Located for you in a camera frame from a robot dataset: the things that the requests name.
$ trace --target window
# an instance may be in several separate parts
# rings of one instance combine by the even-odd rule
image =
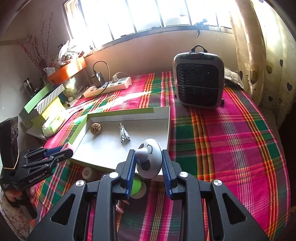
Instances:
[[[90,47],[143,31],[194,26],[231,28],[230,0],[68,0],[65,13],[73,38]]]

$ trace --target window frame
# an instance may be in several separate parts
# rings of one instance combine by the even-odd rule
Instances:
[[[66,28],[67,28],[69,37],[71,39],[73,39],[73,35],[72,35],[72,32],[71,32],[71,27],[69,25],[68,17],[67,17],[66,10],[65,10],[65,4],[67,2],[69,2],[69,1],[71,1],[71,0],[65,0],[62,3],[61,7],[62,7],[62,12],[63,12],[63,15],[64,15],[64,20],[65,20],[65,24],[66,24]],[[187,9],[187,14],[188,14],[188,18],[189,18],[189,24],[192,24],[191,18],[190,18],[189,9],[188,9],[188,6],[187,6],[187,2],[186,2],[186,0],[184,0],[184,1],[185,1],[185,5],[186,5],[186,9]],[[130,12],[130,9],[129,9],[127,0],[125,0],[125,2],[127,4],[127,8],[128,8],[129,14],[131,15],[131,12]],[[217,26],[209,26],[209,25],[202,25],[202,26],[197,26],[197,25],[179,25],[179,26],[165,27],[164,26],[164,23],[163,23],[162,16],[160,14],[160,9],[159,9],[157,0],[155,0],[155,2],[156,2],[157,9],[158,9],[158,14],[160,16],[160,21],[161,21],[161,27],[160,28],[154,28],[154,29],[148,29],[148,30],[143,30],[143,31],[137,31],[137,29],[135,27],[135,23],[133,21],[133,18],[131,18],[132,19],[132,23],[133,23],[133,27],[134,27],[134,30],[135,30],[135,33],[132,33],[132,34],[123,36],[123,37],[121,37],[119,39],[114,39],[113,38],[113,34],[111,32],[111,29],[109,28],[113,40],[110,41],[110,42],[108,42],[108,43],[106,43],[106,44],[103,44],[102,46],[95,46],[94,45],[95,46],[95,49],[104,49],[104,48],[113,46],[115,44],[122,43],[124,41],[131,40],[131,39],[135,39],[135,38],[139,38],[139,37],[143,37],[143,36],[147,36],[147,35],[151,35],[151,34],[158,34],[158,33],[171,32],[171,31],[186,31],[186,30],[196,30],[196,31],[198,31],[199,30],[199,31],[214,31],[214,32],[222,32],[222,33],[233,34],[233,31],[232,31],[231,28],[220,27],[219,26],[217,15],[216,15]],[[79,5],[80,12],[82,14],[82,17],[83,17],[83,19],[85,21],[85,24],[87,26],[87,23],[86,23],[86,20],[85,20],[85,17],[84,17],[84,13],[83,13],[83,9],[81,7],[81,1],[80,0],[78,0],[78,5]]]

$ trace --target wall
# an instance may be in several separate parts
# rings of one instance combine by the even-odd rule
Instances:
[[[49,56],[55,56],[62,42],[69,39],[62,14],[64,0],[41,1],[31,0],[22,10],[26,31],[33,36],[40,36],[40,19],[46,21],[45,30],[53,12],[52,28],[49,35]],[[195,45],[203,45],[209,52],[219,55],[224,65],[237,70],[237,58],[232,34],[213,31],[174,31],[139,37],[102,49],[86,58],[87,73],[92,75],[92,66],[98,60],[107,62],[110,74],[124,72],[130,76],[152,72],[172,70],[173,58],[176,54],[188,52]],[[102,63],[96,69],[108,76]]]
[[[202,45],[209,53],[220,56],[225,67],[237,70],[237,58],[233,34],[201,31],[172,31],[151,34],[125,41],[102,49],[86,58],[87,73],[92,74],[95,61],[104,60],[110,68],[111,76],[124,72],[130,76],[172,71],[173,59],[178,53],[189,52],[195,45]],[[98,63],[96,70],[108,73],[104,63]]]
[[[27,33],[21,23],[22,15],[19,14],[0,38],[0,41],[25,38]],[[17,116],[28,102],[29,95],[22,88],[23,81],[29,77],[32,83],[36,84],[40,74],[19,45],[0,46],[0,53],[0,122],[2,122],[5,119]],[[19,149],[39,145],[34,137],[25,133],[20,124],[17,140]]]

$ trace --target black cable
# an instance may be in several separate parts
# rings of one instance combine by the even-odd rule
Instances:
[[[95,62],[94,65],[93,65],[93,72],[94,72],[95,74],[96,74],[96,71],[94,70],[94,66],[95,66],[96,63],[99,63],[99,62],[103,62],[103,63],[105,63],[105,64],[107,65],[108,73],[109,73],[109,74],[108,74],[108,82],[107,82],[106,87],[103,89],[103,91],[102,91],[100,94],[98,94],[98,95],[101,95],[101,94],[105,91],[105,89],[107,89],[107,87],[108,87],[108,84],[109,84],[109,81],[110,81],[110,70],[109,70],[109,66],[108,66],[108,64],[107,64],[105,61],[100,60],[100,61]]]

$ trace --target metal canister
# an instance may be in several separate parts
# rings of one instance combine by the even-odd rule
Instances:
[[[35,89],[34,89],[32,83],[29,81],[29,78],[27,78],[23,82],[23,86],[26,88],[26,90],[28,91],[28,93],[31,97],[33,97],[35,95]]]

